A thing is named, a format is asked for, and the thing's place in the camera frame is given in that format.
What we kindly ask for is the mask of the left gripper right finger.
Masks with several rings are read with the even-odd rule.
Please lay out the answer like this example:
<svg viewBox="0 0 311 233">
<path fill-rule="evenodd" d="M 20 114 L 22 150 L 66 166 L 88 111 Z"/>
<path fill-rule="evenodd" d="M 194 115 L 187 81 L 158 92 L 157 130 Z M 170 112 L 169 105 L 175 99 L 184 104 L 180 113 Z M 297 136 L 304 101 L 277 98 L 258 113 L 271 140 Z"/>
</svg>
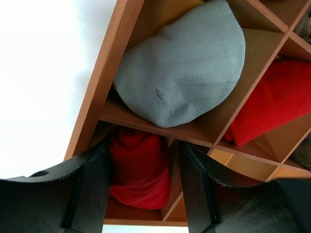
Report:
<svg viewBox="0 0 311 233">
<path fill-rule="evenodd" d="M 179 144 L 179 167 L 191 233 L 308 233 L 311 181 L 278 178 L 261 182 Z"/>
</svg>

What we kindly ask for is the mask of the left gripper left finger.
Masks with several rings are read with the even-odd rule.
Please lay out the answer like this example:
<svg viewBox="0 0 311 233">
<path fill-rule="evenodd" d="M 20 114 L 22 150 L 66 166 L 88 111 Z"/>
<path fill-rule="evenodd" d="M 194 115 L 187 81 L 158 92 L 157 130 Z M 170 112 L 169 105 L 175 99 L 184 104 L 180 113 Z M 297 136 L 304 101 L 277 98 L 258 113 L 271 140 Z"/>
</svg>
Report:
<svg viewBox="0 0 311 233">
<path fill-rule="evenodd" d="M 112 178 L 109 142 L 30 177 L 0 182 L 3 233 L 100 233 Z"/>
</svg>

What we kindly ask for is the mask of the red sock with white pattern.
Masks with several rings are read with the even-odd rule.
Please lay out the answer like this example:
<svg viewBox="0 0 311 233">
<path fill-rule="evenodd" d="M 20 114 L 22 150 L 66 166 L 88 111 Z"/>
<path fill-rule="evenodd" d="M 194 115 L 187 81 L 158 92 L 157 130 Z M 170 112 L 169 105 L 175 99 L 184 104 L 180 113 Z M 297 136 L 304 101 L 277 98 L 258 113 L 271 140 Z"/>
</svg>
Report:
<svg viewBox="0 0 311 233">
<path fill-rule="evenodd" d="M 111 196 L 146 210 L 166 205 L 171 187 L 170 158 L 161 136 L 119 127 L 111 135 L 109 152 L 114 168 Z"/>
</svg>

